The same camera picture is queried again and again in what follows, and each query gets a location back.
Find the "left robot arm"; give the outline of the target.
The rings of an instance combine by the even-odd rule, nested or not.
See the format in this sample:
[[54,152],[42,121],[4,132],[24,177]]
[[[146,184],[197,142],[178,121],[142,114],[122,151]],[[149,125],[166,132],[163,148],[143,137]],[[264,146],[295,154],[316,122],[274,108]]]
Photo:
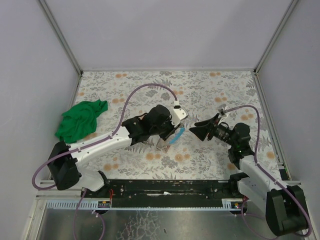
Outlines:
[[144,142],[151,136],[166,141],[187,116],[180,106],[168,109],[158,104],[148,113],[125,120],[118,131],[70,145],[64,141],[56,143],[47,165],[56,188],[63,191],[79,186],[98,191],[107,185],[107,177],[102,171],[84,168],[85,164],[113,150]]

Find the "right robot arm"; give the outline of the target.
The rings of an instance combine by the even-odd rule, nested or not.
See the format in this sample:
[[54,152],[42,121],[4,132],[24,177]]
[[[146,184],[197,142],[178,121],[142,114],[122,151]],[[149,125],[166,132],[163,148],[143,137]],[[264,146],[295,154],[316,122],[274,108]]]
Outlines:
[[277,180],[271,172],[262,170],[249,144],[251,136],[247,124],[240,122],[234,128],[229,128],[216,114],[211,119],[195,123],[189,130],[201,141],[215,137],[230,145],[229,160],[241,172],[231,175],[229,182],[238,193],[264,212],[267,225],[275,236],[308,228],[303,190],[298,185]]

